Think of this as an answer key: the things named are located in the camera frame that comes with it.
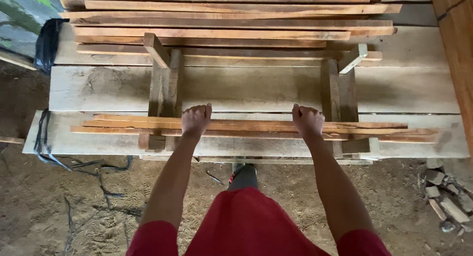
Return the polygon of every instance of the lumber pile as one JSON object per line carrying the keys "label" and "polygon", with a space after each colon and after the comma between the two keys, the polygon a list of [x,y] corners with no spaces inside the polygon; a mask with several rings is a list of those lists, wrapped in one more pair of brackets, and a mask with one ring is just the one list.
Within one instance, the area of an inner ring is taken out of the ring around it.
{"label": "lumber pile", "polygon": [[[98,114],[71,126],[73,133],[180,136],[181,119],[151,116]],[[435,143],[437,129],[408,129],[395,122],[326,122],[325,140],[378,138],[383,142]],[[204,137],[301,139],[291,121],[212,120]]]}
{"label": "lumber pile", "polygon": [[473,155],[472,0],[432,0],[450,65],[466,141]]}
{"label": "lumber pile", "polygon": [[[401,4],[381,0],[61,0],[74,28],[77,51],[147,55],[145,33],[184,57],[218,59],[341,59],[347,52],[317,51],[327,41],[391,35]],[[365,60],[381,60],[371,52]]]}

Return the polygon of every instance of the hand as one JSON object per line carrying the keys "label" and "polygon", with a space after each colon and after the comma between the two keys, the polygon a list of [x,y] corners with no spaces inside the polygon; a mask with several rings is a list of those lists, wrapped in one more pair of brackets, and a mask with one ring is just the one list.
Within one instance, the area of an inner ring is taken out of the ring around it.
{"label": "hand", "polygon": [[292,121],[302,138],[309,135],[322,136],[325,117],[317,109],[295,103],[292,109]]}
{"label": "hand", "polygon": [[182,114],[182,135],[191,134],[202,136],[207,126],[210,124],[210,115],[212,114],[212,104],[197,105],[186,109]]}

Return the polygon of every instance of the dirt floor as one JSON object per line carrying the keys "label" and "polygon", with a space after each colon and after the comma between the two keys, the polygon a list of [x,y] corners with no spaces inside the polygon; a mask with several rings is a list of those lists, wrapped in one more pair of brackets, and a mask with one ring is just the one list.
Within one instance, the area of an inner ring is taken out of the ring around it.
{"label": "dirt floor", "polygon": [[[0,136],[26,138],[35,110],[48,106],[49,78],[5,62],[0,63],[0,74]],[[101,170],[103,186],[124,193],[123,198],[110,197],[114,209],[110,211],[97,177],[44,164],[21,150],[22,145],[13,144],[0,154],[0,256],[124,255],[163,164],[135,157],[128,171]],[[124,156],[77,159],[126,164]],[[451,233],[440,230],[440,220],[417,183],[424,163],[423,159],[389,159],[344,169],[393,255],[471,254],[473,233],[454,240],[458,229]],[[96,172],[94,168],[84,170]],[[335,255],[313,167],[257,165],[257,169],[260,190],[277,201],[311,241]],[[231,166],[192,165],[177,241],[180,254],[186,251],[212,200],[226,188],[206,170],[227,184]]]}

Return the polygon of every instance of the left hand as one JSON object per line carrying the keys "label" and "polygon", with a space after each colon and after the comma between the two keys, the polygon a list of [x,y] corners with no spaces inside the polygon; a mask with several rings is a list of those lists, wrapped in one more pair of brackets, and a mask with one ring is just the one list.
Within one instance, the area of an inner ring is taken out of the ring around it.
{"label": "left hand", "polygon": [[186,109],[182,114],[182,134],[202,136],[210,124],[212,104],[197,105]]}

